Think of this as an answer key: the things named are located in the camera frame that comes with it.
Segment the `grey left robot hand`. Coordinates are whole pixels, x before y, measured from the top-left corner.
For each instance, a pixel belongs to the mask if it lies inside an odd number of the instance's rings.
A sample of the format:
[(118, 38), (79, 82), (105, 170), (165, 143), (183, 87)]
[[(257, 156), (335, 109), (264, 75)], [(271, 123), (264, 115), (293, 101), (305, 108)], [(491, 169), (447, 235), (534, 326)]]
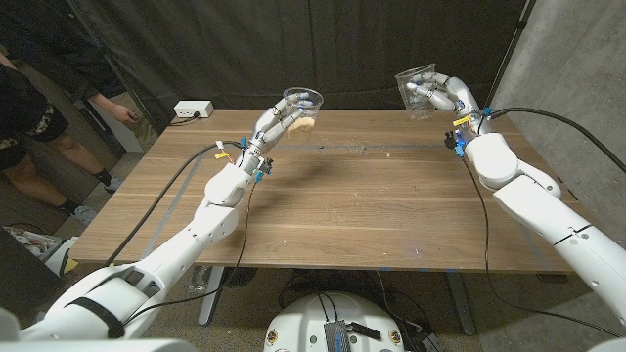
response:
[(248, 174), (258, 167), (260, 159), (283, 137), (288, 128), (302, 118), (306, 109), (314, 107), (316, 91), (293, 87), (257, 120), (237, 166)]

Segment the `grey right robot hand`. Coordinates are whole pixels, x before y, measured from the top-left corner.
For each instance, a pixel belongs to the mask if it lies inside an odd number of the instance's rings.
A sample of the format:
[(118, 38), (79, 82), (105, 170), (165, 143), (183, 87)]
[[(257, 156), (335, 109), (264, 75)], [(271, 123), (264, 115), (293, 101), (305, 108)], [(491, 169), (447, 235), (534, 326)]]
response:
[(437, 110), (452, 111), (458, 119), (469, 117), (467, 125), (472, 133), (483, 134), (482, 127), (487, 128), (486, 133), (490, 132), (487, 124), (481, 124), (483, 115), (476, 99), (458, 77), (438, 72), (419, 73), (405, 87), (425, 97)]

